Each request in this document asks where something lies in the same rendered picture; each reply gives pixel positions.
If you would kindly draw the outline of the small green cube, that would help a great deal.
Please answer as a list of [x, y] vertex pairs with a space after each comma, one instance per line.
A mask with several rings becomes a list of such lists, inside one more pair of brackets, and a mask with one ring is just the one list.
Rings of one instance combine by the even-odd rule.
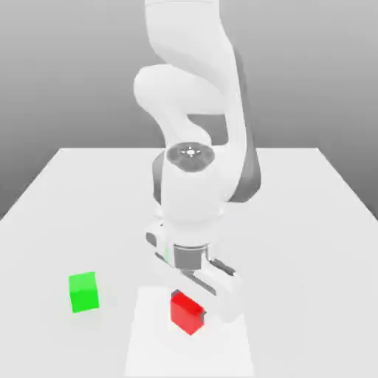
[[95, 272], [69, 276], [69, 296], [72, 312], [84, 312], [100, 307]]

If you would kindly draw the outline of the small red cube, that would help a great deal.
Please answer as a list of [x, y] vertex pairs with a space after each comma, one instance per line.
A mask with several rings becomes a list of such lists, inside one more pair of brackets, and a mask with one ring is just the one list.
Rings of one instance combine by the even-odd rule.
[[181, 291], [171, 297], [171, 321], [189, 335], [205, 324], [200, 318], [203, 310], [205, 309], [202, 306]]

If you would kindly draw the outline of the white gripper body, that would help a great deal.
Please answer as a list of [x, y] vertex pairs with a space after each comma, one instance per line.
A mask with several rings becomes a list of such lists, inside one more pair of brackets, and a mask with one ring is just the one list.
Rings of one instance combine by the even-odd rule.
[[233, 322], [243, 312], [240, 276], [219, 269], [204, 255], [201, 269], [189, 272], [172, 267], [154, 254], [153, 272], [162, 284], [183, 292], [209, 315], [216, 315], [225, 323]]

